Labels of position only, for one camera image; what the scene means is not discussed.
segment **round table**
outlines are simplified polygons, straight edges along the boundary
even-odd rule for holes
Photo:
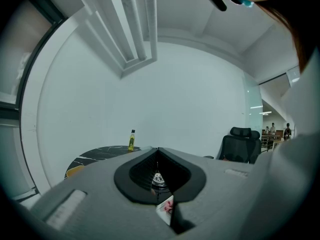
[[[135,146],[133,151],[128,150],[128,146],[104,146],[92,149],[88,152],[83,153],[78,156],[73,162],[69,165],[68,169],[65,172],[64,178],[70,177],[72,174],[83,169],[85,166],[98,162],[101,160],[106,160],[128,154],[131,152],[141,150],[139,147]]]

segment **black marble tabletop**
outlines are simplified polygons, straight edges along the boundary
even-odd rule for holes
[[[114,158],[130,152],[135,152],[141,150],[139,147],[135,146],[133,151],[128,150],[128,146],[104,146],[92,149],[88,152],[83,153],[78,156],[73,162],[69,165],[68,169],[65,172],[64,178],[67,178],[67,172],[78,166],[87,166],[97,161]]]

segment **black office chair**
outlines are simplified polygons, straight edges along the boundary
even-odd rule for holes
[[[233,127],[230,134],[223,137],[219,160],[253,164],[259,155],[259,148],[261,152],[261,143],[257,141],[259,132]]]

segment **chair headrest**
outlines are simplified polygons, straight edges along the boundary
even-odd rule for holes
[[[230,130],[230,134],[233,136],[238,136],[242,138],[250,138],[251,137],[251,128],[238,128],[232,127]]]
[[[259,138],[260,138],[260,133],[256,130],[252,130],[250,139],[258,140]]]

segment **yellow bottle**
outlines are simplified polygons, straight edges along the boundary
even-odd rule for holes
[[[136,132],[136,130],[131,131],[131,136],[130,136],[130,140],[129,140],[128,150],[131,150],[131,151],[133,151],[134,147],[135,147],[135,132]]]

